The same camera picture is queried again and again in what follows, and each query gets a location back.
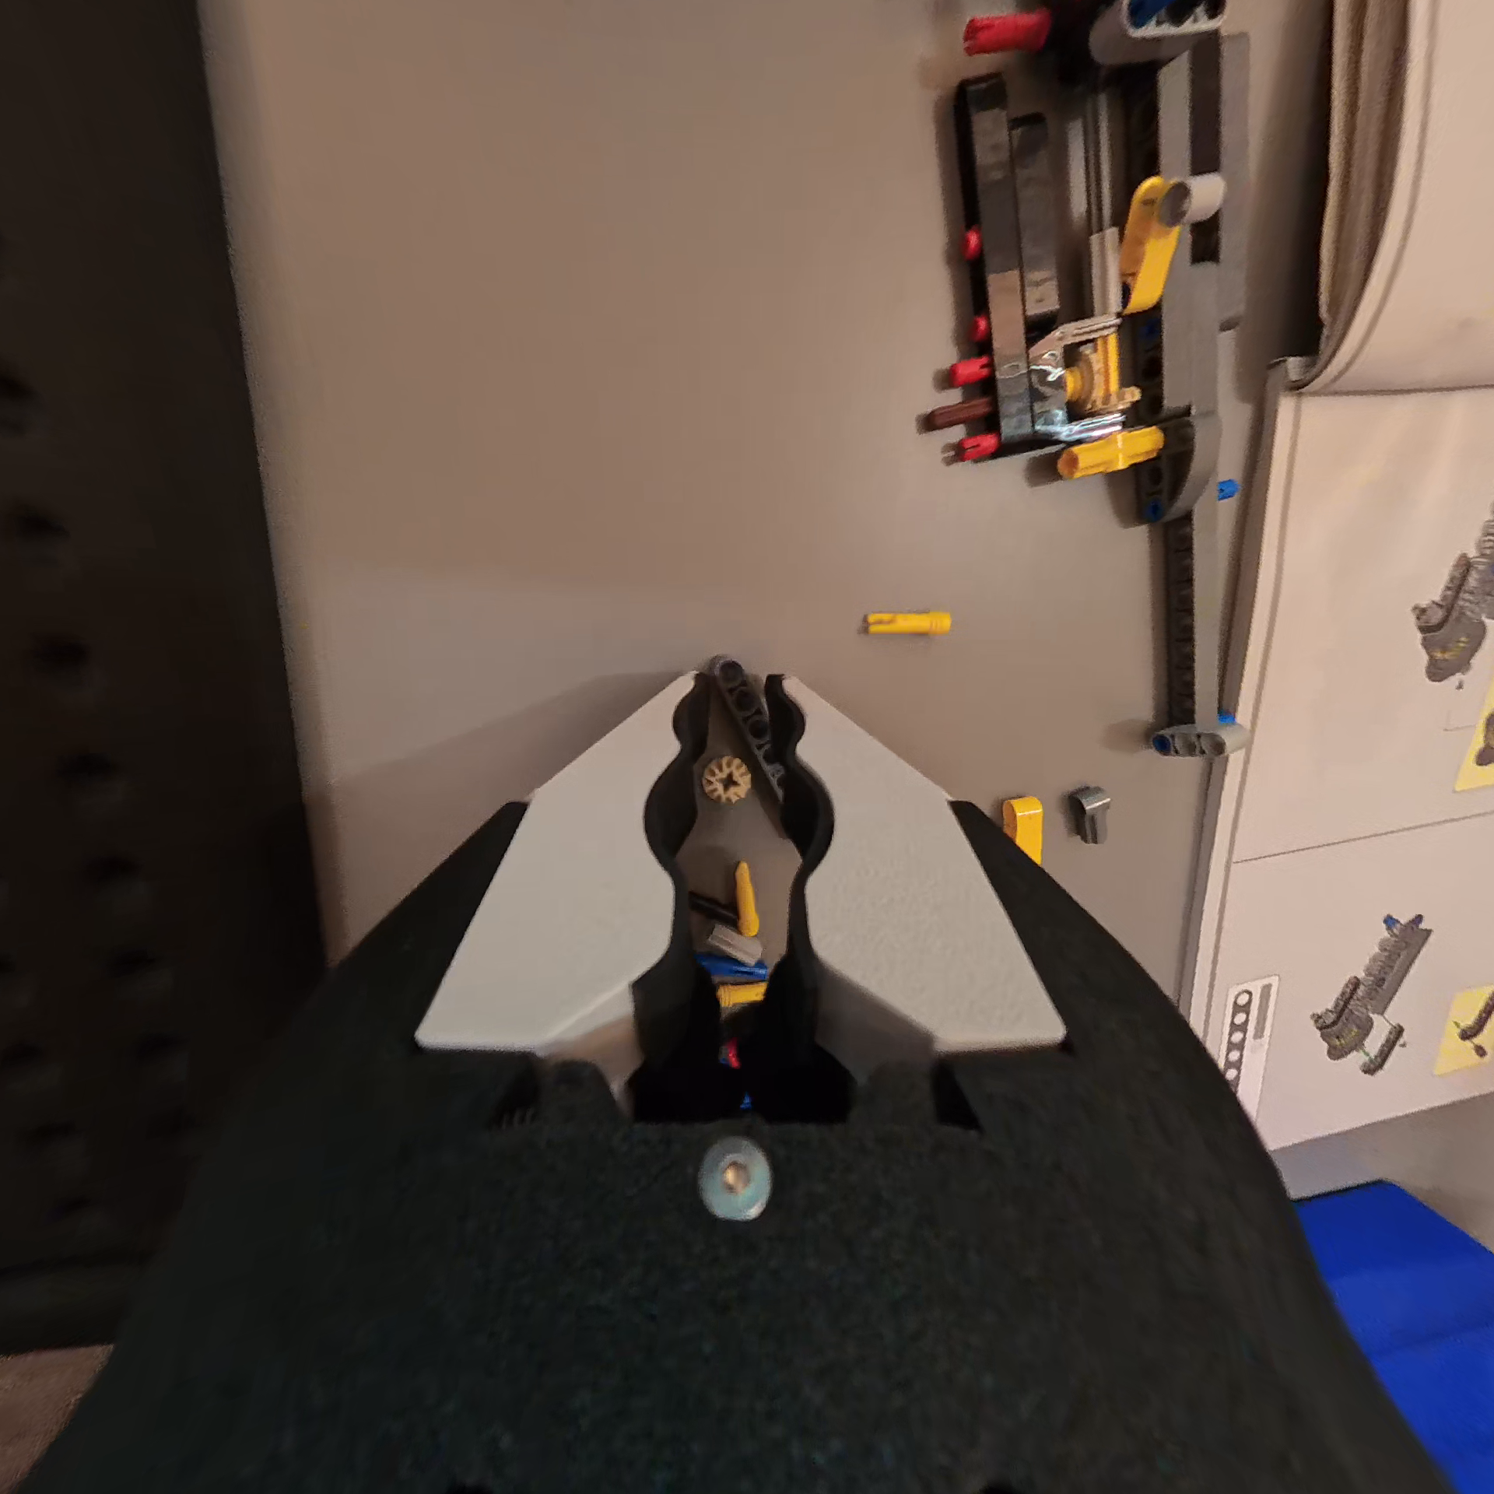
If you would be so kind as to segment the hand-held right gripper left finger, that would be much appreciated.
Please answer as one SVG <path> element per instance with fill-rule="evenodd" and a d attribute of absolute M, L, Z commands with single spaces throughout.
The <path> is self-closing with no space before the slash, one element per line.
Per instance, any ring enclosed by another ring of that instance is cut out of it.
<path fill-rule="evenodd" d="M 424 1051 L 587 1062 L 636 1115 L 732 1110 L 680 864 L 710 718 L 710 681 L 680 676 L 521 804 Z"/>

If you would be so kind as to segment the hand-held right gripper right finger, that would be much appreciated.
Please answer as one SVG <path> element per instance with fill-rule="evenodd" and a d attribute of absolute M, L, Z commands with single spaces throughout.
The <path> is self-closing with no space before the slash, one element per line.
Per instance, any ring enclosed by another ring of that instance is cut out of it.
<path fill-rule="evenodd" d="M 781 825 L 800 867 L 745 1034 L 761 1115 L 845 1115 L 886 1067 L 1058 1054 L 1065 1023 L 966 808 L 796 677 L 765 681 Z"/>

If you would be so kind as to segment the dark grey lego beam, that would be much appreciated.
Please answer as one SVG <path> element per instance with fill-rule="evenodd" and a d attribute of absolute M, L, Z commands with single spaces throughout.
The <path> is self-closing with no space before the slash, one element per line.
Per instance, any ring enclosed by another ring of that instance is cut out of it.
<path fill-rule="evenodd" d="M 767 812 L 781 819 L 785 802 L 785 771 L 772 747 L 770 715 L 757 683 L 749 676 L 732 655 L 713 655 L 704 670 L 719 692 L 727 718 L 732 720 L 738 752 L 722 755 L 738 755 L 754 773 L 754 793 L 763 797 Z"/>

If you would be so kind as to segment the lego chassis assembly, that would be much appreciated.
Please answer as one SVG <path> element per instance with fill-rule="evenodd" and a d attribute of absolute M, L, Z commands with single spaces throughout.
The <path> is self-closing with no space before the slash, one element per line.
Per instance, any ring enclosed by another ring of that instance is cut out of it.
<path fill-rule="evenodd" d="M 1129 477 L 1161 535 L 1152 749 L 1246 741 L 1223 694 L 1220 343 L 1245 308 L 1249 43 L 1226 2 L 1009 2 L 962 30 L 958 260 L 970 352 L 922 416 L 962 462 L 1050 455 Z"/>

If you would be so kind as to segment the pile of lego pins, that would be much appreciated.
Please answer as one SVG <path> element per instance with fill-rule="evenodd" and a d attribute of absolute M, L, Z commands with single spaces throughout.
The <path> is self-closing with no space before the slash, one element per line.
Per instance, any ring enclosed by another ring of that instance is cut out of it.
<path fill-rule="evenodd" d="M 684 911 L 694 969 L 719 1015 L 719 1064 L 745 1081 L 772 969 L 754 870 L 738 861 L 727 894 L 686 891 Z"/>

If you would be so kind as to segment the instruction booklet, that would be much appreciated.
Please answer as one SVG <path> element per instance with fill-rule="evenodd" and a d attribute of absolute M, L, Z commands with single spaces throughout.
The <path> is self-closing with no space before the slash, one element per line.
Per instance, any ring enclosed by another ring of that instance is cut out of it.
<path fill-rule="evenodd" d="M 1491 1094 L 1491 2 L 1334 2 L 1188 1018 L 1270 1150 Z"/>

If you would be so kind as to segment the blue plastic bin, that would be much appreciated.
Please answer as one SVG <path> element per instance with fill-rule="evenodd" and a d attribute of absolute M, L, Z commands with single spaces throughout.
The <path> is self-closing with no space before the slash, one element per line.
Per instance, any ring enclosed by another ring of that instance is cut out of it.
<path fill-rule="evenodd" d="M 1374 1181 L 1297 1203 L 1356 1346 L 1458 1493 L 1491 1493 L 1491 1253 Z"/>

